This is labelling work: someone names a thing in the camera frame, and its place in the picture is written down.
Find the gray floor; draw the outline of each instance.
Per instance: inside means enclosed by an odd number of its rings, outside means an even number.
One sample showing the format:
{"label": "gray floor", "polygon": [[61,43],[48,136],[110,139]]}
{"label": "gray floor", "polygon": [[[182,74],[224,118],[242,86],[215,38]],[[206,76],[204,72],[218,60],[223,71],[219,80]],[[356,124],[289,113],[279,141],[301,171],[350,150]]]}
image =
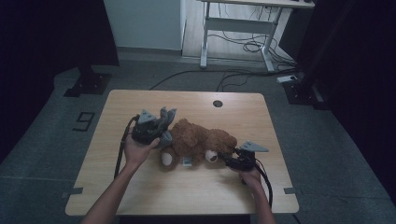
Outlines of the gray floor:
{"label": "gray floor", "polygon": [[[262,71],[262,64],[210,61],[207,70],[243,68]],[[181,71],[199,70],[198,60],[154,53],[120,54],[120,68],[98,66],[113,75],[104,95],[65,98],[78,71],[55,78],[55,91],[35,122],[0,166],[0,223],[78,223],[64,213],[94,128],[111,90],[148,90]],[[222,72],[173,77],[155,90],[214,91]],[[330,111],[290,105],[272,77],[250,77],[225,91],[259,92],[267,102],[279,144],[297,189],[301,223],[396,223],[396,209],[340,123]],[[240,84],[246,77],[230,78]],[[74,132],[80,112],[94,112],[85,132]],[[298,223],[291,214],[278,223]]]}

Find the person's left hand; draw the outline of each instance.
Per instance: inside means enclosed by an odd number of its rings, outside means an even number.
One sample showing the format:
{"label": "person's left hand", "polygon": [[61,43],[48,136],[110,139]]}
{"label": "person's left hand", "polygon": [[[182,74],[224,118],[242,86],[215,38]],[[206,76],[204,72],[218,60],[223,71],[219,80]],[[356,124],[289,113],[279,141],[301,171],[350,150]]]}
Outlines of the person's left hand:
{"label": "person's left hand", "polygon": [[125,158],[126,165],[132,167],[139,167],[148,157],[149,151],[155,148],[160,143],[160,138],[154,139],[150,145],[143,145],[137,143],[131,136],[132,128],[125,140]]}

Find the table leg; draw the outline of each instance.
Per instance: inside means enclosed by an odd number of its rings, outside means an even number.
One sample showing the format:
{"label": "table leg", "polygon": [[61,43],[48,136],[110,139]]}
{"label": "table leg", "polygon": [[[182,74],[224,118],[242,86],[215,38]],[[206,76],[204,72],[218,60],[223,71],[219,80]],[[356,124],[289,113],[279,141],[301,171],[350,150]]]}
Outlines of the table leg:
{"label": "table leg", "polygon": [[206,15],[205,15],[205,26],[204,26],[204,42],[202,43],[201,49],[201,68],[206,68],[206,60],[207,60],[207,21],[209,20],[209,11],[210,11],[210,3],[207,3],[206,6]]}
{"label": "table leg", "polygon": [[281,13],[282,13],[282,7],[280,7],[278,9],[277,13],[276,13],[276,18],[273,21],[270,34],[269,34],[267,40],[265,41],[264,48],[262,49],[262,57],[264,58],[265,65],[267,66],[268,72],[275,72],[275,69],[274,69],[272,61],[271,61],[272,57],[271,57],[271,54],[269,52],[269,48],[271,47],[271,42],[272,42],[272,40],[274,38],[274,34],[275,34],[275,31],[276,31],[276,27],[277,27],[277,24],[279,22],[279,18],[280,18],[280,14]]}

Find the table top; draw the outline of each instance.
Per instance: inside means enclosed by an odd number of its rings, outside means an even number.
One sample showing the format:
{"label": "table top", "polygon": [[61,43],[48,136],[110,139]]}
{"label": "table top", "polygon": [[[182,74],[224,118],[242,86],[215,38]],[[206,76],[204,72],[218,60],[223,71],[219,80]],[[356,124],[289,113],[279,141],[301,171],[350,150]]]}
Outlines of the table top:
{"label": "table top", "polygon": [[313,8],[314,2],[306,3],[304,0],[199,0],[209,3],[225,3],[225,4],[239,4],[239,5],[254,5],[254,6],[268,6],[268,7],[299,7],[299,8]]}
{"label": "table top", "polygon": [[[223,102],[214,107],[213,102]],[[233,135],[238,146],[247,140],[269,149],[256,153],[264,164],[274,192],[274,213],[295,213],[299,205],[276,138],[264,98],[258,93],[197,91],[112,91],[92,137],[65,208],[70,216],[83,216],[113,180],[120,139],[129,119],[146,109],[159,117],[160,109],[177,108],[174,122],[187,119],[207,129],[222,129]],[[204,161],[174,171],[160,168],[159,150],[151,150],[137,170],[120,204],[118,215],[232,215],[255,213],[248,188],[223,161]],[[267,187],[262,181],[268,195]]]}

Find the brown teddy bear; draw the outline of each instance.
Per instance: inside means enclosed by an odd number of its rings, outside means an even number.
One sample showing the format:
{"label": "brown teddy bear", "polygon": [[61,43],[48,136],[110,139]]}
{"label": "brown teddy bear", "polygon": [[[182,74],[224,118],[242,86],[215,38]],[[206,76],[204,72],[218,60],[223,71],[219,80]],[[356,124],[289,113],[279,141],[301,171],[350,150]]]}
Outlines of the brown teddy bear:
{"label": "brown teddy bear", "polygon": [[161,150],[163,167],[172,170],[179,158],[190,158],[191,164],[204,159],[215,162],[218,153],[231,155],[236,147],[236,138],[219,129],[208,130],[202,126],[181,119],[170,131],[172,145]]}

